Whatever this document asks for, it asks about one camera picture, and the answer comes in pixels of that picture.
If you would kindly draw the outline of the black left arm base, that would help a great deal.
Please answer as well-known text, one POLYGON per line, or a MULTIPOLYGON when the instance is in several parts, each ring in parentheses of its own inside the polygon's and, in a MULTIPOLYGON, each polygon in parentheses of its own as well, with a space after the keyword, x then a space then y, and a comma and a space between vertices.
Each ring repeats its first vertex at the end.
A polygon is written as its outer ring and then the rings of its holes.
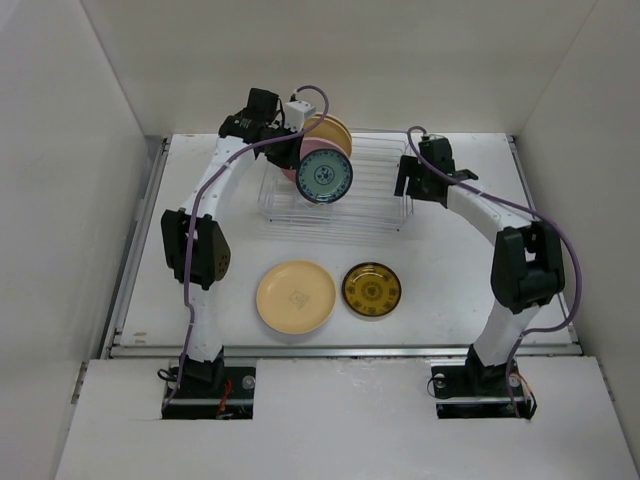
POLYGON ((255 361, 228 360, 220 352, 211 362, 189 357, 157 371, 165 383, 163 420, 251 420, 257 368, 255 361))

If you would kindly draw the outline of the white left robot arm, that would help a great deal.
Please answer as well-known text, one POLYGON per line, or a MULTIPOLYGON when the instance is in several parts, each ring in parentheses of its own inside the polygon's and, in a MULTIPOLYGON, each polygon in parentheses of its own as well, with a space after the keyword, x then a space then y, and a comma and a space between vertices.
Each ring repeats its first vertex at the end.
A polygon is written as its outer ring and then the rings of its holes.
POLYGON ((214 154, 193 193, 178 209, 164 211, 165 260, 183 286, 189 314, 177 371, 166 375, 175 389, 190 384, 209 397, 223 387, 221 333, 210 312, 211 289, 231 261, 221 220, 239 180, 259 155, 278 167, 297 166, 304 125, 315 113, 316 107, 296 94, 283 102, 273 92, 251 89, 246 106, 220 126, 214 154))

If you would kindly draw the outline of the beige plastic plate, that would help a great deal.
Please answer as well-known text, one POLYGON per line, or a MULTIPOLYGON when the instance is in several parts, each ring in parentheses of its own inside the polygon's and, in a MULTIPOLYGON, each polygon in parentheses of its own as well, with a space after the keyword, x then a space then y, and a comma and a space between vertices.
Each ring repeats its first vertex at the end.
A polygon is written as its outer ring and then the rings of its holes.
POLYGON ((306 137, 320 137, 322 139, 327 139, 327 128, 325 125, 325 119, 314 129, 310 130, 305 134, 306 137))

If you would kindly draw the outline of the blue patterned ceramic plate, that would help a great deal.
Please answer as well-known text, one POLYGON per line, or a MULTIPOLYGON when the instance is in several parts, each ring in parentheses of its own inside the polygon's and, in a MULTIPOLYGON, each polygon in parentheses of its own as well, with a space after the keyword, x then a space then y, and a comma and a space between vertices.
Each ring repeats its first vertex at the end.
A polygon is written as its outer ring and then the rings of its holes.
POLYGON ((314 204, 331 204, 350 190, 354 171, 349 158, 335 149, 314 150, 303 157, 296 171, 300 195, 314 204))

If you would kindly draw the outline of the yellow plastic plate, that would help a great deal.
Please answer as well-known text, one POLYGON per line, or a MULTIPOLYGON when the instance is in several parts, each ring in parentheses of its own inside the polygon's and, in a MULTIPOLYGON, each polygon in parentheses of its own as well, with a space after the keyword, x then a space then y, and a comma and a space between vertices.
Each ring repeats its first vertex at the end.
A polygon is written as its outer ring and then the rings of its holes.
POLYGON ((337 289, 322 266, 290 260, 271 268, 256 292, 256 308, 263 322, 288 335, 304 335, 323 326, 332 315, 337 289))

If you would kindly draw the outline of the cream plastic plate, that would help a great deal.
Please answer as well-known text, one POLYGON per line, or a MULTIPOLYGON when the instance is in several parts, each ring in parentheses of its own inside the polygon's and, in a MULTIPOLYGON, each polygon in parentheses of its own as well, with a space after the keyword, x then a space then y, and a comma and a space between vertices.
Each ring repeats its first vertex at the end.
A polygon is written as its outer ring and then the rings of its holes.
POLYGON ((347 157, 351 157, 353 151, 353 139, 351 132, 346 125, 337 117, 332 115, 327 115, 325 117, 325 125, 327 128, 327 139, 338 145, 347 157))

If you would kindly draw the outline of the yellow patterned dark plate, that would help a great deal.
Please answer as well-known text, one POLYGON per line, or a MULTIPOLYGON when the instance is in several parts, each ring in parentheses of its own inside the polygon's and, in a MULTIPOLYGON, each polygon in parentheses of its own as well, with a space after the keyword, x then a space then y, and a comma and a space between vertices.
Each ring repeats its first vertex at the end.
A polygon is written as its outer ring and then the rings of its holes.
POLYGON ((390 315, 398 307, 402 285, 390 267, 378 262, 362 262, 344 275, 340 293, 354 315, 374 321, 390 315))

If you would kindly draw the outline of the pink plastic plate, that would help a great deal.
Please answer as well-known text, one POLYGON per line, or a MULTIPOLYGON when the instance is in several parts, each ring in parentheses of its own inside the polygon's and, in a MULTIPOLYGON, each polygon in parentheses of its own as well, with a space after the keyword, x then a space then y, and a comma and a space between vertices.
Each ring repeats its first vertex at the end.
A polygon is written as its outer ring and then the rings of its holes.
MULTIPOLYGON (((310 154, 311 152, 322 150, 322 149, 331 149, 336 150, 339 153, 346 155, 346 152, 336 143, 331 142, 326 139, 322 139, 320 137, 309 137, 304 138, 300 148, 299 159, 303 160, 303 158, 310 154)), ((291 182, 295 182, 296 172, 294 170, 282 169, 281 173, 291 182)))

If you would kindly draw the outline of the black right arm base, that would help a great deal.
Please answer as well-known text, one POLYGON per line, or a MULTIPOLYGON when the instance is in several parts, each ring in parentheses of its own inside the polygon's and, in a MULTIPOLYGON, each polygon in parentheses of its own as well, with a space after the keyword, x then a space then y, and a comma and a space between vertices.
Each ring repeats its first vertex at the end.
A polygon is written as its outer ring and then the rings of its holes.
POLYGON ((465 359, 433 361, 427 392, 441 420, 530 420, 538 408, 515 360, 486 367, 472 350, 465 359))

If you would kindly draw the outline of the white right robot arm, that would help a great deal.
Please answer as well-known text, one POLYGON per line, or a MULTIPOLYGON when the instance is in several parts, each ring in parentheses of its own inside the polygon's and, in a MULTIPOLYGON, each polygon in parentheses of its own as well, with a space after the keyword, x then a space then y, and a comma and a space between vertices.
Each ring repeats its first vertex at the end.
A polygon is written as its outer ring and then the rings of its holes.
POLYGON ((457 169, 446 137, 409 131, 407 138, 412 153, 401 160, 397 193, 455 213, 493 248, 494 304, 463 369, 465 386, 484 394, 507 379, 532 320, 565 287, 562 237, 534 210, 488 193, 475 173, 457 169))

